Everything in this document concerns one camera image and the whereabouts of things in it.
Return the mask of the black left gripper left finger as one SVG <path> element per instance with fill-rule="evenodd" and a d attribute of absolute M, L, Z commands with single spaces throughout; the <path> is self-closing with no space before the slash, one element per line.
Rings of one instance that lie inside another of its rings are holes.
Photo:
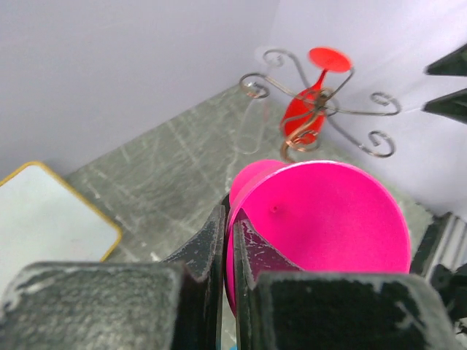
<path fill-rule="evenodd" d="M 160 262 L 37 262 L 1 299 L 3 349 L 219 349 L 226 212 Z"/>

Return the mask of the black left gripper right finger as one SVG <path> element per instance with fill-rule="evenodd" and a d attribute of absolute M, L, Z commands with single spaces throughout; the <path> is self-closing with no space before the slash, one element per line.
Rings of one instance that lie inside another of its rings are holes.
<path fill-rule="evenodd" d="M 412 274 L 295 271 L 246 218 L 233 226 L 240 349 L 454 349 L 439 294 Z"/>

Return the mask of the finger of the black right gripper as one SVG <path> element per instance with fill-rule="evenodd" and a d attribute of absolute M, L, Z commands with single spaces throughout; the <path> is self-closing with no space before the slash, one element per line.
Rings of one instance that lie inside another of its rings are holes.
<path fill-rule="evenodd" d="M 435 98 L 425 104 L 425 112 L 467 123 L 467 89 Z"/>
<path fill-rule="evenodd" d="M 467 44 L 457 48 L 426 66 L 425 73 L 434 76 L 465 77 L 467 75 L 466 50 Z"/>

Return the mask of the magenta plastic wine glass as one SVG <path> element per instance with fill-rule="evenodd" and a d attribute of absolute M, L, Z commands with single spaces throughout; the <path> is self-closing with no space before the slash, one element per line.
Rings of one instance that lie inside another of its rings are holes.
<path fill-rule="evenodd" d="M 411 243 L 401 209 L 380 182 L 355 166 L 259 160 L 234 178 L 229 203 L 225 290 L 231 308 L 237 236 L 253 249 L 253 275 L 409 272 Z"/>

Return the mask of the red plastic wine glass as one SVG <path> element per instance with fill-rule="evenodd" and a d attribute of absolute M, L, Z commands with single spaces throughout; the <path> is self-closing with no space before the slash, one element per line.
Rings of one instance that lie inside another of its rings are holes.
<path fill-rule="evenodd" d="M 302 90 L 287 106 L 281 120 L 281 129 L 286 145 L 291 148 L 304 148 L 317 141 L 325 122 L 326 112 L 320 111 L 314 118 L 314 103 L 321 98 L 321 90 L 327 73 L 344 73 L 352 68 L 351 60 L 342 52 L 329 47 L 315 47 L 309 51 L 309 60 L 322 72 L 313 85 Z"/>

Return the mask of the clear wine glass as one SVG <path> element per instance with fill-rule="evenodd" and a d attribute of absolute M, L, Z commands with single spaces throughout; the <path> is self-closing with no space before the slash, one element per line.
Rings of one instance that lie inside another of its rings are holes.
<path fill-rule="evenodd" d="M 235 147 L 244 155 L 256 153 L 263 139 L 266 122 L 269 118 L 269 89 L 263 76 L 272 69 L 281 66 L 281 60 L 262 55 L 262 66 L 259 74 L 245 74 L 240 80 L 240 88 L 250 102 L 239 123 Z"/>

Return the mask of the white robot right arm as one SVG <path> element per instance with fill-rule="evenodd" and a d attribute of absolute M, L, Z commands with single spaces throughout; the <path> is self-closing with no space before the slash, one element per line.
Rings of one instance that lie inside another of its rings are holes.
<path fill-rule="evenodd" d="M 466 46 L 456 49 L 427 66 L 432 76 L 465 77 Z M 423 110 L 466 124 L 466 90 L 459 90 L 427 102 Z M 466 240 L 452 233 L 443 236 L 431 261 L 426 277 L 440 293 L 450 317 L 455 321 L 466 317 Z"/>

